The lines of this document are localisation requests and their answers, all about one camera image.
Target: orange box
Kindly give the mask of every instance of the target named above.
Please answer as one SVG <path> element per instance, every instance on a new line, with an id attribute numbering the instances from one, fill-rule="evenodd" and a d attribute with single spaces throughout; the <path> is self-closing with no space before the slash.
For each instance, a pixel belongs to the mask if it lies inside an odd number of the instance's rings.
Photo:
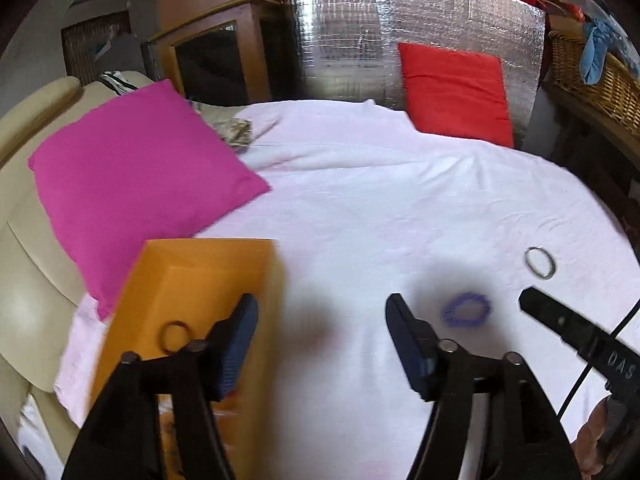
<path id="1" fill-rule="evenodd" d="M 270 240 L 149 241 L 127 279 L 105 339 L 91 405 L 123 352 L 132 350 L 144 360 L 162 357 L 160 334 L 171 321 L 185 323 L 195 338 L 204 338 L 215 322 L 231 314 L 242 294 L 251 293 L 258 302 L 258 326 L 238 386 L 233 395 L 212 407 L 236 477 L 254 478 L 269 411 L 283 288 L 284 270 Z M 165 333 L 166 348 L 178 349 L 186 342 L 186 332 L 178 327 Z M 170 462 L 169 478 L 180 479 Z"/>

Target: blue cloth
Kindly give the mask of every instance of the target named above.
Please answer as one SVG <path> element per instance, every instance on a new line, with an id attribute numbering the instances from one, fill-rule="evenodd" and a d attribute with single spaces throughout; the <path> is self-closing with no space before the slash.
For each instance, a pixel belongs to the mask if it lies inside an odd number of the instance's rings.
<path id="1" fill-rule="evenodd" d="M 598 18 L 585 23 L 583 31 L 587 44 L 580 58 L 580 77 L 586 85 L 595 85 L 602 77 L 607 50 L 615 46 L 618 35 L 609 23 Z"/>

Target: red pillow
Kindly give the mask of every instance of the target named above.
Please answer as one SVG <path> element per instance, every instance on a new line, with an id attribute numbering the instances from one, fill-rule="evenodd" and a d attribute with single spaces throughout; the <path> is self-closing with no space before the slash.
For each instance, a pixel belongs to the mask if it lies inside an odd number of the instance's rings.
<path id="1" fill-rule="evenodd" d="M 513 148 L 500 59 L 399 43 L 406 112 L 417 130 Z"/>

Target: wall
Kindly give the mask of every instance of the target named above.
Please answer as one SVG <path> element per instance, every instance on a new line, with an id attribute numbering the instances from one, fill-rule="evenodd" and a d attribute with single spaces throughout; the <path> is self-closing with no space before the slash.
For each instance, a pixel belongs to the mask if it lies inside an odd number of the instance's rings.
<path id="1" fill-rule="evenodd" d="M 131 32 L 140 43 L 144 43 L 156 32 L 160 32 L 157 0 L 130 0 L 129 21 Z"/>
<path id="2" fill-rule="evenodd" d="M 522 150 L 549 158 L 556 145 L 559 133 L 560 124 L 556 106 L 549 100 L 542 88 L 538 89 L 524 142 L 522 143 Z"/>
<path id="3" fill-rule="evenodd" d="M 0 57 L 0 116 L 66 75 L 60 29 L 74 0 L 40 0 Z"/>
<path id="4" fill-rule="evenodd" d="M 87 0 L 72 5 L 66 12 L 60 28 L 70 27 L 76 23 L 92 20 L 99 16 L 127 10 L 128 0 Z"/>

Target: metal ring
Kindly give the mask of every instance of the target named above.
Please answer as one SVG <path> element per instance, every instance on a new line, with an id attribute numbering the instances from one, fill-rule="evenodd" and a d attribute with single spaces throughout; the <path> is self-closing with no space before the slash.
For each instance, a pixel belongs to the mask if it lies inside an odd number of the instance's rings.
<path id="1" fill-rule="evenodd" d="M 189 328 L 189 325 L 187 325 L 185 322 L 176 320 L 176 321 L 169 321 L 165 323 L 164 325 L 162 325 L 162 328 L 160 329 L 160 333 L 158 334 L 158 346 L 160 347 L 164 355 L 175 354 L 175 350 L 169 350 L 167 348 L 165 337 L 164 337 L 166 335 L 166 329 L 168 329 L 170 326 L 179 326 L 180 328 L 183 328 L 187 333 L 187 338 L 189 341 L 193 341 L 195 339 L 195 336 L 193 335 L 193 331 L 191 330 L 191 328 Z"/>
<path id="2" fill-rule="evenodd" d="M 529 259 L 529 253 L 531 251 L 540 251 L 548 258 L 549 264 L 551 265 L 551 270 L 549 270 L 548 273 L 543 274 L 542 272 L 537 270 L 536 267 L 531 263 L 531 260 Z M 527 267 L 529 267 L 529 270 L 541 280 L 551 279 L 556 273 L 556 270 L 558 270 L 558 266 L 556 265 L 556 261 L 554 260 L 553 256 L 544 247 L 530 247 L 529 249 L 527 249 L 524 253 L 524 262 L 527 264 Z"/>

